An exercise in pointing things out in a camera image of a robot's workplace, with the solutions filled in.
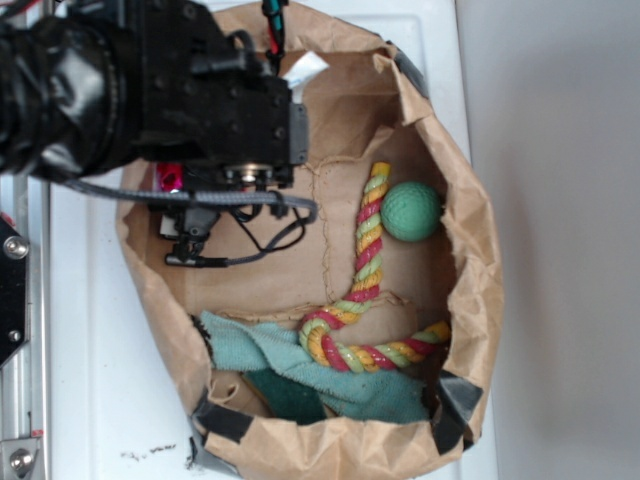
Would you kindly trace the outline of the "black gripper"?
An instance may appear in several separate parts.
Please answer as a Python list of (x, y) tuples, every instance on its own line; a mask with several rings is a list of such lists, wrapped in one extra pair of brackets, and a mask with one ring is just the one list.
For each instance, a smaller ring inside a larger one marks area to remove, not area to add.
[(284, 2), (261, 11), (268, 44), (245, 30), (222, 32), (193, 1), (144, 1), (138, 7), (141, 60), (140, 155), (183, 163), (218, 185), (289, 188), (307, 160), (308, 121), (279, 77)]

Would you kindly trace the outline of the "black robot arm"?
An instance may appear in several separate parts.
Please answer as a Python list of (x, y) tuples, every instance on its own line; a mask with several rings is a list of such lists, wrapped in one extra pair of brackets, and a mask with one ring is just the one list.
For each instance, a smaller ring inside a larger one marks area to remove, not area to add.
[(1, 26), (5, 173), (65, 181), (145, 159), (288, 187), (307, 154), (287, 82), (202, 4), (73, 1), (63, 17)]

